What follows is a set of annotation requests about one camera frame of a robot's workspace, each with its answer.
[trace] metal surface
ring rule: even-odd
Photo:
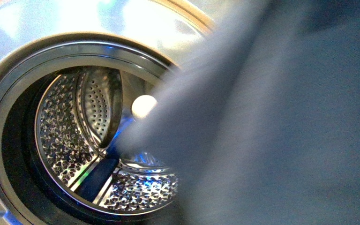
[[[111,210],[134,211],[165,205],[177,193],[174,174],[149,175],[120,171],[100,206]]]
[[[59,75],[44,93],[35,121],[40,157],[67,187],[98,157],[76,123],[77,79],[76,75]]]
[[[115,142],[133,121],[131,102],[152,85],[130,73],[107,67],[76,67],[59,74],[44,92],[35,118],[38,154],[57,185],[74,196],[106,156],[102,143]],[[122,97],[126,99],[122,107]],[[121,111],[125,120],[121,120]],[[121,214],[147,213],[171,202],[178,179],[170,168],[147,152],[123,156],[93,203]]]
[[[105,67],[84,67],[80,73],[75,104],[79,124],[92,143],[105,148],[114,138],[120,121],[120,73]]]

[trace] white light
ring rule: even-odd
[[[136,98],[132,104],[132,114],[136,120],[146,117],[157,104],[156,99],[151,95],[142,95]]]

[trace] blurry blue garment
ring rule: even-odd
[[[156,224],[360,225],[360,1],[247,1],[120,137],[180,176]]]

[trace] stainless steel drum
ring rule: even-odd
[[[76,67],[57,74],[40,99],[35,139],[45,169],[57,185],[71,190],[68,195],[76,195],[104,160],[118,128],[134,120],[129,110],[132,102],[149,94],[152,87],[130,73],[107,67]],[[140,152],[119,159],[92,203],[113,214],[148,213],[170,203],[177,185],[170,168]]]

